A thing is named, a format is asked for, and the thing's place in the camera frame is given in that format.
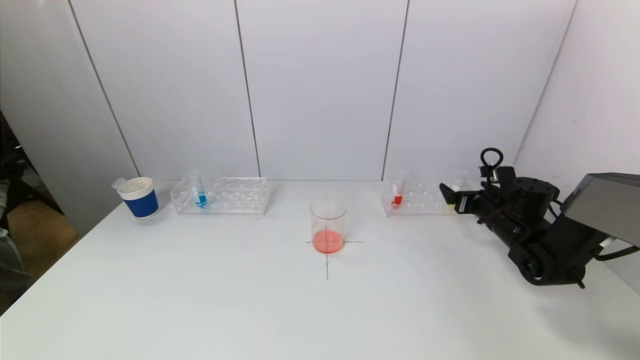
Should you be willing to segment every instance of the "paper cup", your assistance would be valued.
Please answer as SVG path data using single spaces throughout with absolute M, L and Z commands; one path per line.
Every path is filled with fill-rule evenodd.
M 136 177 L 125 181 L 118 185 L 116 191 L 136 218 L 149 218 L 158 211 L 154 181 L 150 177 Z

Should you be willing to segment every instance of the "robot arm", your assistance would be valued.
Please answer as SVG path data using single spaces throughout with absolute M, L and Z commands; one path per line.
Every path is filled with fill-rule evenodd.
M 496 165 L 484 160 L 488 151 L 499 154 Z M 531 284 L 584 288 L 585 265 L 591 259 L 614 259 L 640 250 L 640 176 L 588 174 L 551 224 L 544 215 L 551 202 L 560 203 L 560 191 L 546 181 L 516 177 L 513 167 L 499 167 L 501 159 L 497 149 L 482 152 L 482 190 L 455 192 L 440 184 L 440 191 L 456 212 L 476 215 L 479 224 L 509 247 L 509 258 Z M 634 246 L 601 256 L 600 244 L 611 236 Z

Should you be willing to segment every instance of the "blue liquid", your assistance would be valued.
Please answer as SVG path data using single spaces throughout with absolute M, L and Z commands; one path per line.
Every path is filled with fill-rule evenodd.
M 204 195 L 204 192 L 198 193 L 198 197 L 196 198 L 196 205 L 199 208 L 204 208 L 207 205 L 207 197 Z

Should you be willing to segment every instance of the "white wall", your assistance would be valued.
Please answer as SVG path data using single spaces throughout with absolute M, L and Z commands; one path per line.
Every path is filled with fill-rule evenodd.
M 578 1 L 518 175 L 550 181 L 564 199 L 587 173 L 640 173 L 639 14 L 638 0 Z M 640 293 L 639 253 L 607 264 Z
M 476 175 L 487 147 L 513 161 L 574 4 L 411 1 L 385 176 Z
M 407 0 L 237 2 L 262 175 L 382 175 Z
M 234 0 L 72 1 L 143 176 L 258 176 Z
M 66 1 L 0 1 L 0 109 L 80 236 L 137 176 Z

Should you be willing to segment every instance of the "black line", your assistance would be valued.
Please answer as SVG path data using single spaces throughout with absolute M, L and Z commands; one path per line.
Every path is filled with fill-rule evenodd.
M 525 140 L 527 139 L 527 135 L 529 134 L 529 130 L 531 129 L 531 125 L 533 124 L 533 120 L 536 118 L 536 115 L 538 114 L 538 110 L 540 109 L 540 104 L 542 103 L 542 98 L 544 98 L 545 93 L 547 92 L 547 87 L 549 85 L 549 80 L 551 79 L 551 76 L 554 73 L 554 70 L 556 68 L 556 63 L 558 61 L 558 58 L 560 57 L 560 51 L 562 50 L 562 47 L 564 45 L 564 40 L 566 39 L 566 34 L 569 32 L 569 27 L 571 26 L 571 23 L 573 21 L 573 14 L 575 13 L 575 8 L 578 7 L 578 2 L 576 1 L 573 4 L 573 9 L 571 10 L 571 16 L 569 16 L 569 21 L 566 24 L 566 28 L 564 29 L 564 35 L 562 37 L 562 41 L 560 41 L 560 46 L 558 47 L 558 52 L 556 53 L 556 58 L 554 59 L 554 63 L 551 65 L 551 70 L 549 71 L 549 75 L 547 76 L 547 82 L 545 83 L 545 86 L 542 88 L 542 93 L 540 93 L 540 97 L 538 98 L 538 103 L 536 105 L 535 110 L 533 111 L 533 115 L 531 115 L 531 119 L 529 119 L 529 125 L 527 126 L 527 130 L 524 132 L 524 136 L 522 137 L 522 141 L 520 142 L 520 146 L 518 147 L 518 151 L 516 151 L 516 156 L 513 158 L 513 163 L 516 164 L 518 163 L 518 157 L 520 156 L 520 151 L 522 151 L 522 146 L 524 145 Z
M 409 3 L 411 0 L 406 0 L 406 12 L 404 13 L 404 28 L 402 30 L 402 42 L 400 43 L 400 56 L 398 57 L 398 69 L 396 72 L 396 86 L 394 87 L 394 98 L 391 103 L 391 116 L 389 118 L 389 131 L 387 132 L 387 147 L 385 148 L 385 161 L 382 163 L 382 177 L 381 181 L 385 179 L 385 167 L 387 166 L 387 153 L 389 152 L 389 138 L 391 137 L 391 121 L 394 118 L 394 108 L 396 107 L 396 93 L 398 91 L 398 77 L 400 76 L 400 62 L 402 60 L 402 50 L 404 47 L 404 34 L 406 33 L 406 20 L 409 16 Z
M 118 122 L 118 118 L 116 118 L 116 114 L 113 112 L 113 107 L 111 107 L 111 101 L 109 101 L 109 97 L 107 96 L 107 92 L 104 91 L 104 86 L 102 85 L 102 80 L 100 80 L 100 76 L 98 75 L 98 70 L 95 68 L 95 64 L 93 62 L 93 58 L 91 56 L 91 52 L 89 52 L 89 47 L 86 45 L 86 40 L 84 39 L 84 34 L 82 33 L 82 29 L 80 28 L 80 23 L 78 22 L 78 18 L 76 16 L 76 11 L 74 10 L 74 5 L 71 3 L 71 0 L 67 0 L 69 3 L 69 8 L 71 8 L 71 14 L 74 16 L 74 21 L 76 22 L 76 27 L 78 28 L 78 32 L 80 32 L 80 38 L 82 39 L 82 43 L 84 45 L 84 50 L 86 54 L 89 56 L 89 61 L 91 62 L 91 66 L 93 67 L 93 72 L 95 73 L 95 77 L 98 79 L 98 84 L 100 84 L 100 89 L 102 90 L 102 94 L 104 95 L 105 100 L 107 100 L 107 106 L 109 106 L 109 110 L 111 111 L 111 116 L 113 116 L 113 120 L 116 123 L 116 127 L 120 132 L 120 136 L 122 137 L 122 141 L 124 142 L 124 146 L 127 149 L 127 153 L 129 153 L 129 157 L 131 158 L 131 162 L 133 163 L 133 167 L 136 169 L 136 173 L 138 176 L 140 175 L 140 170 L 138 170 L 138 166 L 136 165 L 136 160 L 133 159 L 133 155 L 131 154 L 131 150 L 129 149 L 129 144 L 127 144 L 127 139 L 125 139 L 124 134 L 122 133 L 122 128 L 120 127 L 120 123 Z
M 249 93 L 249 78 L 246 75 L 246 63 L 244 62 L 244 45 L 242 43 L 242 32 L 240 31 L 240 16 L 238 15 L 238 3 L 234 0 L 236 8 L 236 23 L 238 25 L 238 38 L 240 39 L 240 54 L 242 55 L 242 67 L 244 69 L 244 83 L 246 85 L 246 98 L 249 100 L 249 115 L 251 115 L 251 130 L 253 131 L 253 145 L 255 146 L 255 160 L 258 162 L 258 176 L 262 177 L 260 171 L 260 158 L 258 157 L 258 140 L 255 138 L 255 126 L 253 125 L 253 109 L 251 107 L 251 95 Z

